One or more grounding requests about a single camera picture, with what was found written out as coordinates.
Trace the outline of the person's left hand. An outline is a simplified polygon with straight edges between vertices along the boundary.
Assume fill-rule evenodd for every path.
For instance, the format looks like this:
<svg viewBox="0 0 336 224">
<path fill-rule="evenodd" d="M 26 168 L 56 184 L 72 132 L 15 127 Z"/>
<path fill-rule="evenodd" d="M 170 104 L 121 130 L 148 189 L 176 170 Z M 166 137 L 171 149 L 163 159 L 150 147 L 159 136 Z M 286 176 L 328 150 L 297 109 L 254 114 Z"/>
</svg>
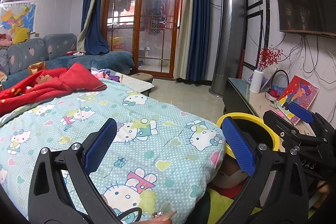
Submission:
<svg viewBox="0 0 336 224">
<path fill-rule="evenodd" d="M 156 195 L 152 192 L 150 197 L 144 197 L 143 194 L 113 190 L 101 197 L 122 223 L 172 223 L 176 212 L 155 211 Z"/>
</svg>

